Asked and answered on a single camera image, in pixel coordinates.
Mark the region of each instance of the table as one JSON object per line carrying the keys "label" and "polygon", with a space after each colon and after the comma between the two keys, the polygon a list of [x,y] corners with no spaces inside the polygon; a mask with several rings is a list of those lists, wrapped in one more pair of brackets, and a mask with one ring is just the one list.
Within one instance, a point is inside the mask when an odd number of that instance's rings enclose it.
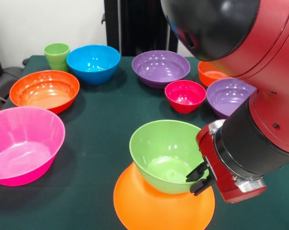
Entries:
{"label": "table", "polygon": [[[43,177],[21,187],[0,185],[0,230],[123,230],[112,194],[118,177],[132,163],[132,133],[159,119],[199,127],[217,119],[207,102],[191,114],[175,112],[163,91],[137,79],[132,59],[122,57],[104,85],[81,83],[72,106],[59,115],[66,139]],[[186,79],[199,81],[198,61],[188,60],[191,71]],[[49,66],[44,56],[32,56],[22,75],[45,69]],[[12,106],[8,100],[4,108]],[[289,165],[265,176],[265,182],[267,191],[239,204],[226,204],[213,186],[216,208],[207,229],[289,229]]]}

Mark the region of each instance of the orange plate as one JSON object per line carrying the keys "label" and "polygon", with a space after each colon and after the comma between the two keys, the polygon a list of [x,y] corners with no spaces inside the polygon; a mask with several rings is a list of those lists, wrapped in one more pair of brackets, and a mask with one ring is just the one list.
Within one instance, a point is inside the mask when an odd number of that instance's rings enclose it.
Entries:
{"label": "orange plate", "polygon": [[72,104],[78,91],[79,82],[73,75],[46,70],[18,80],[10,90],[10,99],[16,106],[35,106],[58,114]]}
{"label": "orange plate", "polygon": [[113,199],[128,230],[203,230],[215,209],[211,187],[199,196],[161,193],[143,179],[134,163],[119,177]]}
{"label": "orange plate", "polygon": [[209,87],[213,82],[229,78],[225,73],[222,73],[217,67],[207,61],[200,61],[198,64],[199,79],[203,85]]}

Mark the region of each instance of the black cylinder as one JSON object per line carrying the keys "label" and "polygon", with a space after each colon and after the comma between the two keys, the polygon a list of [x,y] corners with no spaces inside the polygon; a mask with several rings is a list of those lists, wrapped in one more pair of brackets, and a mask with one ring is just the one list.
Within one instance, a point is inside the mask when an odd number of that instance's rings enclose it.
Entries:
{"label": "black cylinder", "polygon": [[255,180],[289,163],[289,153],[267,139],[253,121],[246,100],[214,136],[219,158],[237,176]]}

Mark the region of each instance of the purple bowl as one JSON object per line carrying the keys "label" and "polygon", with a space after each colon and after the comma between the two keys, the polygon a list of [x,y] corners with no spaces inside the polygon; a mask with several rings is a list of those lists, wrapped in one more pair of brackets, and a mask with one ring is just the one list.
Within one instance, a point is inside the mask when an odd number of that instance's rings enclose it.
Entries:
{"label": "purple bowl", "polygon": [[136,56],[132,68],[144,84],[154,89],[163,89],[169,83],[186,77],[190,64],[177,53],[153,50]]}
{"label": "purple bowl", "polygon": [[255,87],[234,78],[215,81],[207,88],[207,100],[219,118],[228,118]]}

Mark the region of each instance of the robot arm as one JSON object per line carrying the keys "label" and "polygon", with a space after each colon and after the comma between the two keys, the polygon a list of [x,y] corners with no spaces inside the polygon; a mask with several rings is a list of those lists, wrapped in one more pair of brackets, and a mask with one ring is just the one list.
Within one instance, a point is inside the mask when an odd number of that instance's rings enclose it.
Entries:
{"label": "robot arm", "polygon": [[174,33],[198,59],[258,88],[196,140],[204,158],[188,175],[236,203],[261,194],[263,175],[289,163],[289,0],[161,0]]}

